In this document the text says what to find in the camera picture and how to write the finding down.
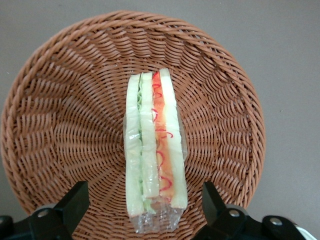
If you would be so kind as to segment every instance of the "wicker basket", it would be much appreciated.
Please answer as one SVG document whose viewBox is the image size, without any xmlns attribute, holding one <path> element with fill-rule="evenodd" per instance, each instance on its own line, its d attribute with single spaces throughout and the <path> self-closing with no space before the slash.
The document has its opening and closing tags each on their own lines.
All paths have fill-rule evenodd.
<svg viewBox="0 0 320 240">
<path fill-rule="evenodd" d="M 174 232 L 138 235 L 125 198 L 123 116 L 131 74 L 169 68 L 186 132 L 188 208 Z M 247 207 L 265 156 L 261 106 L 244 70 L 195 26 L 117 11 L 67 27 L 25 63 L 1 126 L 7 177 L 27 213 L 87 180 L 74 239 L 191 239 L 206 224 L 202 184 Z"/>
</svg>

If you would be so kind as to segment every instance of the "screw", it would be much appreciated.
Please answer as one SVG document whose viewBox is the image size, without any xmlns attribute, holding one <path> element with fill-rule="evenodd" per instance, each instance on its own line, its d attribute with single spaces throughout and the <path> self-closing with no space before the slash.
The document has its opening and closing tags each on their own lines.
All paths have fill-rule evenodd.
<svg viewBox="0 0 320 240">
<path fill-rule="evenodd" d="M 42 210 L 41 212 L 38 213 L 38 218 L 42 218 L 45 215 L 47 215 L 49 213 L 48 209 Z"/>
<path fill-rule="evenodd" d="M 276 226 L 282 226 L 282 221 L 276 217 L 270 218 L 270 222 Z"/>
<path fill-rule="evenodd" d="M 235 210 L 235 209 L 230 210 L 230 211 L 229 211 L 229 214 L 230 214 L 232 217 L 234 217 L 234 218 L 237 218 L 237 217 L 240 216 L 240 213 L 239 213 L 237 210 Z"/>
</svg>

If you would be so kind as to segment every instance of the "black clamp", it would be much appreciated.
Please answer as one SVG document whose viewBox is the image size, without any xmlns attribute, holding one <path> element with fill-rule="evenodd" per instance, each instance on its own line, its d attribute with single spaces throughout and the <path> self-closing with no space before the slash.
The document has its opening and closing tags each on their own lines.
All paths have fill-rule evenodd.
<svg viewBox="0 0 320 240">
<path fill-rule="evenodd" d="M 0 216 L 0 240 L 72 240 L 89 204 L 88 182 L 79 181 L 54 208 L 37 210 L 16 223 Z"/>
<path fill-rule="evenodd" d="M 207 221 L 193 240 L 305 240 L 295 225 L 282 216 L 265 216 L 258 222 L 239 210 L 227 208 L 212 182 L 202 189 Z"/>
</svg>

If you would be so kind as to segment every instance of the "wrapped sandwich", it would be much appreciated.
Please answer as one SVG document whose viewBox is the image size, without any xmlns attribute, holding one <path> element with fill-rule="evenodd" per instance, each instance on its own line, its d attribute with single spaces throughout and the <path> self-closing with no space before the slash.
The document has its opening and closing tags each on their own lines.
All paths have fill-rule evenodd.
<svg viewBox="0 0 320 240">
<path fill-rule="evenodd" d="M 174 230 L 188 204 L 186 146 L 167 68 L 130 77 L 124 121 L 131 222 L 138 233 Z"/>
</svg>

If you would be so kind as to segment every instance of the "gray table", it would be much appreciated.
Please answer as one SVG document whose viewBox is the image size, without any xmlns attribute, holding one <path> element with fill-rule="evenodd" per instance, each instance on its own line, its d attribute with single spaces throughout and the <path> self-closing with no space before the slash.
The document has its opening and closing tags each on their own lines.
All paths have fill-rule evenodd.
<svg viewBox="0 0 320 240">
<path fill-rule="evenodd" d="M 36 48 L 64 27 L 119 9 L 184 19 L 234 55 L 259 95 L 267 137 L 247 210 L 259 221 L 288 217 L 320 239 L 320 1 L 1 0 L 1 111 Z M 2 165 L 0 180 L 0 214 L 24 218 Z"/>
</svg>

